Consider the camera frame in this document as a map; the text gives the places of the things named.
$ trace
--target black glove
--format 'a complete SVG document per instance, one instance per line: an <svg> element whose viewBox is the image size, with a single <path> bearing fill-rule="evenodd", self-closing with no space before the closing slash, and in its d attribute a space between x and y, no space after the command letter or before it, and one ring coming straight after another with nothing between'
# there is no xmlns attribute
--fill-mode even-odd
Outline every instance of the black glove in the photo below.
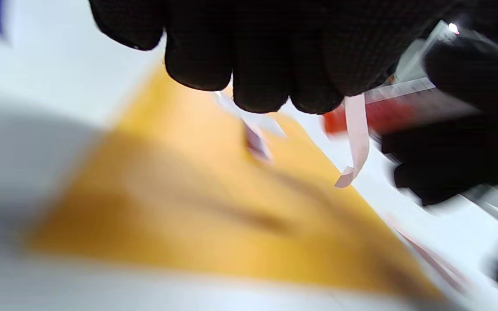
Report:
<svg viewBox="0 0 498 311"><path fill-rule="evenodd" d="M425 57L431 81L482 113L382 137L382 152L401 164L397 187L423 205L440 203L478 184L498 184L498 44L462 30Z"/></svg>
<svg viewBox="0 0 498 311"><path fill-rule="evenodd" d="M233 73L245 110L276 111L290 96L299 110L324 114L383 83L461 0L89 1L99 29L130 47L154 48L164 28L166 69L183 85L222 90Z"/></svg>

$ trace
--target white surface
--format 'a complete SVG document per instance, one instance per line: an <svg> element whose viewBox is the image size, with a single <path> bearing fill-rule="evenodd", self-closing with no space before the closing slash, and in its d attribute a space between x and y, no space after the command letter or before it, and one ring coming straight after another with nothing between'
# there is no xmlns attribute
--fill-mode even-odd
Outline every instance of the white surface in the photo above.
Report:
<svg viewBox="0 0 498 311"><path fill-rule="evenodd" d="M116 120L130 90L160 63L102 35L85 0L8 0L10 44L0 39L0 310L432 310L393 298L241 280L49 264L20 256L20 233L43 213L75 165ZM330 142L320 118L295 112L338 168L348 144ZM444 254L478 283L473 310L498 310L484 272L498 257L498 223L465 199L438 215L389 183L389 161L372 148L354 186L382 216Z"/></svg>

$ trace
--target yellow envelope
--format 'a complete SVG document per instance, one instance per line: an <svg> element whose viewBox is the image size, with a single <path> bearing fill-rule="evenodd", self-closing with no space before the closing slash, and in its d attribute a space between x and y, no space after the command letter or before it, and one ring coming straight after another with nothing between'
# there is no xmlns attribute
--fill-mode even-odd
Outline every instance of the yellow envelope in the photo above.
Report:
<svg viewBox="0 0 498 311"><path fill-rule="evenodd" d="M441 299L301 126L275 116L272 165L213 94L161 70L35 231L36 251L135 266Z"/></svg>

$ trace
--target curled paper strip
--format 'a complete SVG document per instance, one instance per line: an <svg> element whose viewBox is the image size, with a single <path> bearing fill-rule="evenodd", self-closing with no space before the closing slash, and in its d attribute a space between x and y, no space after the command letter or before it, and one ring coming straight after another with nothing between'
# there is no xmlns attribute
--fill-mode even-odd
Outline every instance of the curled paper strip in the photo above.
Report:
<svg viewBox="0 0 498 311"><path fill-rule="evenodd" d="M351 147L353 167L347 167L338 181L336 187L344 188L351 185L368 158L370 141L368 138L368 123L366 121L366 103L364 94L345 97L345 118L347 120L347 135Z"/></svg>

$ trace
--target glove finger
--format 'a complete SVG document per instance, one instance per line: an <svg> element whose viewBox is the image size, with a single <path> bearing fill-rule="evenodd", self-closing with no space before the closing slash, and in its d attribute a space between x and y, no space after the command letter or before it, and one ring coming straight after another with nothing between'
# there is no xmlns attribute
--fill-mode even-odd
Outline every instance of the glove finger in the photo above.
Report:
<svg viewBox="0 0 498 311"><path fill-rule="evenodd" d="M425 56L425 71L441 91L498 115L498 53L492 43L457 37L437 43Z"/></svg>
<svg viewBox="0 0 498 311"><path fill-rule="evenodd" d="M164 4L160 0L89 0L97 27L127 47L147 51L163 34Z"/></svg>
<svg viewBox="0 0 498 311"><path fill-rule="evenodd" d="M440 154L483 152L487 132L487 117L478 114L383 135L381 151L400 162L437 161Z"/></svg>
<svg viewBox="0 0 498 311"><path fill-rule="evenodd" d="M396 187L409 188L422 206L441 203L472 187L486 183L487 175L479 161L443 163L403 163L393 172Z"/></svg>
<svg viewBox="0 0 498 311"><path fill-rule="evenodd" d="M219 0L170 3L164 57L170 77L196 90L219 91L228 85L232 74L229 16L229 5Z"/></svg>
<svg viewBox="0 0 498 311"><path fill-rule="evenodd" d="M371 89L455 0L368 0L332 6L322 45L326 70L348 96Z"/></svg>
<svg viewBox="0 0 498 311"><path fill-rule="evenodd" d="M291 88L289 10L264 0L236 5L233 99L249 112L278 111Z"/></svg>
<svg viewBox="0 0 498 311"><path fill-rule="evenodd" d="M324 10L316 3L300 2L296 29L292 35L293 86L290 92L294 106L307 114L325 114L337 108L343 95L326 74L320 30Z"/></svg>

